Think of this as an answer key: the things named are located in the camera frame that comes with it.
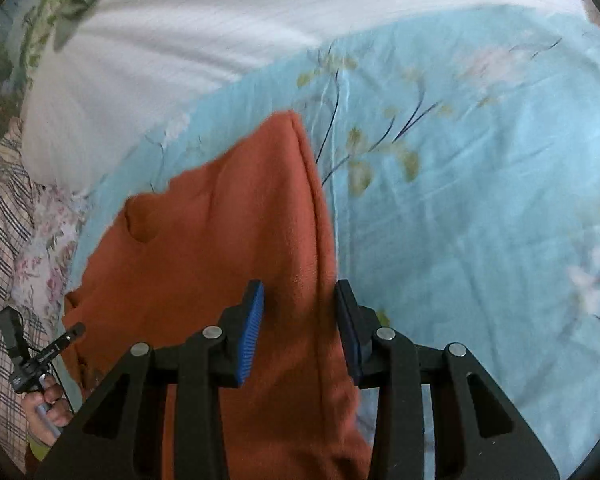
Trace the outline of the person's left hand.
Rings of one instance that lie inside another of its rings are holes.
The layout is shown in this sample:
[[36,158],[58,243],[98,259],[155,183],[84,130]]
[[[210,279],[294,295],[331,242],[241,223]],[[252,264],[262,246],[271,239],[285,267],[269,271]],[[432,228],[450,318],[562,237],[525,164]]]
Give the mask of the person's left hand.
[[53,428],[59,430],[67,427],[74,414],[64,389],[53,376],[46,375],[42,385],[42,391],[26,393],[21,404],[29,434],[36,442],[51,448],[58,439]]

